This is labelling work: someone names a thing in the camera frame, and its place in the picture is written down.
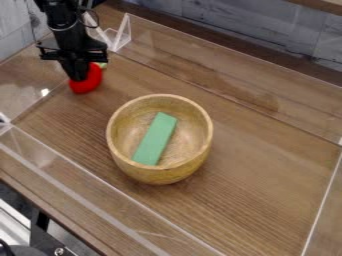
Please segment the screw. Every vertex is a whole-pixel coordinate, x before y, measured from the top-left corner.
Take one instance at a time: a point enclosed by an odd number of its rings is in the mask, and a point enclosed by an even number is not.
[[[55,255],[56,256],[61,256],[64,254],[64,249],[63,248],[57,248],[56,250],[55,250]]]

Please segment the bowl rim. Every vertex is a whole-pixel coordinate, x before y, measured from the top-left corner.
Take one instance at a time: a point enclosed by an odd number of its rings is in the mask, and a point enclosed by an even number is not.
[[[206,137],[206,141],[204,144],[200,147],[200,150],[198,151],[196,154],[194,154],[194,156],[178,163],[175,163],[174,165],[170,166],[152,166],[152,165],[146,165],[146,164],[140,164],[135,161],[132,161],[128,157],[126,157],[120,151],[118,150],[116,146],[112,143],[112,139],[111,139],[111,128],[112,128],[112,124],[115,119],[118,118],[120,112],[123,111],[123,109],[126,109],[130,105],[135,104],[138,101],[144,100],[144,99],[150,99],[150,98],[158,98],[158,97],[168,97],[168,98],[175,98],[178,100],[183,100],[187,103],[190,103],[202,113],[206,122],[207,122],[207,128],[208,128],[208,136]],[[148,170],[168,170],[168,169],[174,169],[178,168],[180,166],[183,166],[186,163],[191,162],[195,158],[198,158],[207,150],[207,148],[211,146],[211,141],[212,141],[212,134],[214,134],[214,125],[212,125],[212,121],[211,118],[208,116],[207,111],[200,107],[200,105],[198,103],[195,103],[192,100],[187,99],[186,97],[182,97],[179,95],[175,94],[148,94],[146,96],[140,96],[136,99],[128,101],[126,104],[123,104],[118,110],[114,112],[108,124],[107,124],[107,129],[106,129],[106,139],[107,139],[107,144],[111,150],[111,153],[115,154],[115,156],[124,161],[126,163],[128,163],[131,166],[138,167],[140,169],[148,169]]]

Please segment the green block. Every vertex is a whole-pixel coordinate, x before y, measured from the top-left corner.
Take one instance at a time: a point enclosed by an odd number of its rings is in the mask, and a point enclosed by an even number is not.
[[[156,165],[176,127],[176,118],[158,112],[132,160],[140,164]]]

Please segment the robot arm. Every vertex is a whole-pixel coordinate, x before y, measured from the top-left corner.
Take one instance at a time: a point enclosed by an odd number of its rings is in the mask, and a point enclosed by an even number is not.
[[[107,45],[87,34],[76,0],[35,0],[55,39],[37,43],[40,58],[57,60],[71,80],[87,80],[90,62],[108,62]]]

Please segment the wooden bowl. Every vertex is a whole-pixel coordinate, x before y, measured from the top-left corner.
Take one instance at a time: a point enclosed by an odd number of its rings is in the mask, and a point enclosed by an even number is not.
[[[176,117],[174,135],[159,164],[134,162],[132,154],[158,112]],[[212,122],[204,109],[191,100],[170,94],[152,94],[126,103],[107,126],[107,143],[114,160],[135,180],[162,185],[187,178],[207,158],[212,140]]]

